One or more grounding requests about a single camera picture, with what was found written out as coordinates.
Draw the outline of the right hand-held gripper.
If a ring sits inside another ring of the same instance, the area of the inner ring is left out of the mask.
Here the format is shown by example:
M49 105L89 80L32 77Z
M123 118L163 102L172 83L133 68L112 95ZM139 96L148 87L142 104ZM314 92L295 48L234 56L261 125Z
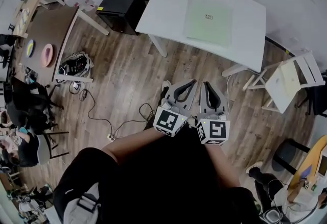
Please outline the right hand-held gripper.
M227 100L210 82L203 82L200 91L200 114L196 125L202 144L222 145L229 138L230 121L227 120Z

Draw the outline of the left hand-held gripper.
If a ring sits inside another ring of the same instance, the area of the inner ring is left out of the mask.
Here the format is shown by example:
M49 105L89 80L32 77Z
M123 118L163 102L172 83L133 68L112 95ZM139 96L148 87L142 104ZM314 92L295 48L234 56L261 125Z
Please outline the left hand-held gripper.
M198 82L187 79L173 84L161 105L157 108L153 127L155 130L174 137L191 117L189 109L193 103Z

